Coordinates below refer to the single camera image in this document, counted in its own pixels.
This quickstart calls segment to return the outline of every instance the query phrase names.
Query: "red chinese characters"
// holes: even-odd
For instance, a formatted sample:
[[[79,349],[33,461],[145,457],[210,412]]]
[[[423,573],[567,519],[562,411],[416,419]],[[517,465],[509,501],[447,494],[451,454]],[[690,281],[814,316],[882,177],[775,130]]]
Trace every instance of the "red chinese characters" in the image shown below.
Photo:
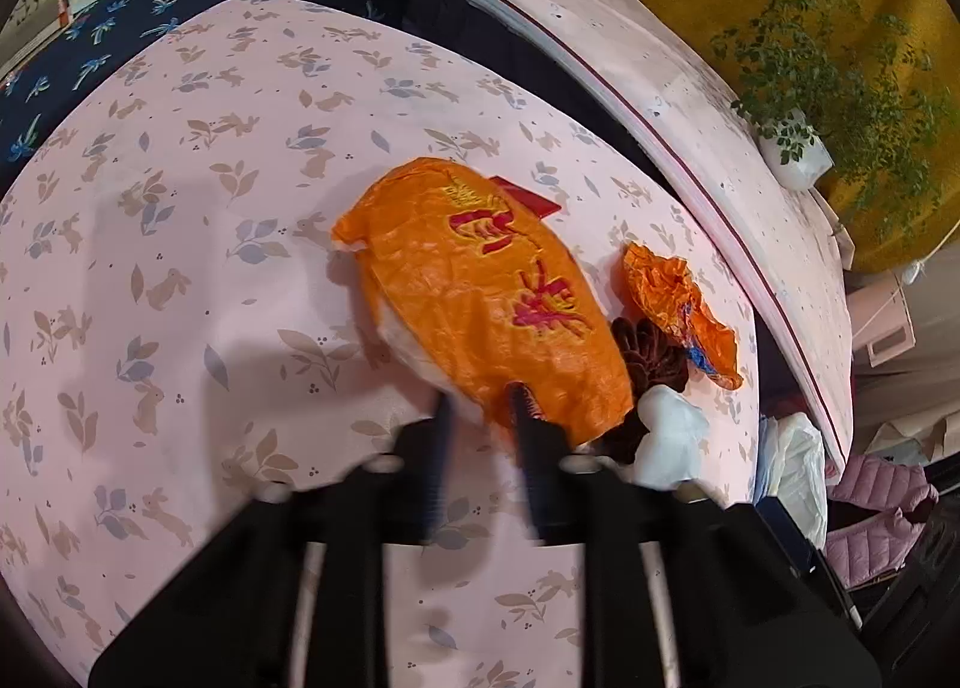
[[[536,274],[520,272],[524,289],[514,302],[514,325],[534,330],[555,330],[558,325],[582,338],[590,330],[577,313],[576,297],[565,279],[547,280],[544,263],[536,261]]]
[[[514,236],[518,235],[510,225],[514,221],[514,213],[506,204],[500,202],[502,208],[474,208],[470,211],[454,214],[450,217],[450,229],[464,238],[474,238],[483,241],[480,248],[482,255],[491,255],[510,246]]]

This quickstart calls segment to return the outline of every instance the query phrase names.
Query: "white pot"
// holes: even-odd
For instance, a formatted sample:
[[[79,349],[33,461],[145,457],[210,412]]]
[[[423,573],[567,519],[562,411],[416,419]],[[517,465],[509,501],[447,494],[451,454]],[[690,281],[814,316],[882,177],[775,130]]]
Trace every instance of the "white pot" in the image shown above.
[[[793,115],[793,121],[806,124],[803,111],[795,110]],[[785,165],[781,165],[781,147],[776,143],[776,138],[760,138],[760,154],[779,185],[795,192],[812,189],[817,178],[833,167],[830,152],[827,152],[827,147],[819,137],[813,139],[812,146],[809,142],[803,145],[803,157],[791,159]]]

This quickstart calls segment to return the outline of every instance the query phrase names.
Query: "navy blue blanket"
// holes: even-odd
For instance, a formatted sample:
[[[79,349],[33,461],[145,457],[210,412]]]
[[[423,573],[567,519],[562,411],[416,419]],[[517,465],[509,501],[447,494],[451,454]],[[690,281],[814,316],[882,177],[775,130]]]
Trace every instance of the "navy blue blanket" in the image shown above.
[[[0,197],[66,116],[132,56],[223,0],[99,0],[0,92]],[[305,0],[400,25],[403,0]]]

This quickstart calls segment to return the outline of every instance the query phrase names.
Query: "white plastic bag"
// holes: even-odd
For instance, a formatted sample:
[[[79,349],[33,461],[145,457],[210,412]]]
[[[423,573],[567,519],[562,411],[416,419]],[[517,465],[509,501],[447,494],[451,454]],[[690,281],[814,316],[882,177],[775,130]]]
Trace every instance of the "white plastic bag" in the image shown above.
[[[654,490],[673,490],[700,475],[699,443],[710,424],[703,410],[665,384],[655,384],[637,402],[637,416],[649,433],[640,441],[634,482]]]
[[[776,421],[776,453],[767,495],[776,496],[797,528],[817,549],[827,543],[824,441],[802,412]]]

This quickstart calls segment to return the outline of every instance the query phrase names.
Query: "pink jacket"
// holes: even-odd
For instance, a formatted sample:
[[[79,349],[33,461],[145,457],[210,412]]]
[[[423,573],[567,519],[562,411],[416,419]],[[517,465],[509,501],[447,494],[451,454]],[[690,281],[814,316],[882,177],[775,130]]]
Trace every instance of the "pink jacket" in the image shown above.
[[[848,588],[904,565],[924,525],[910,523],[904,512],[926,499],[938,499],[922,467],[899,466],[877,456],[851,456],[843,478],[827,496],[880,512],[827,533],[827,561]]]

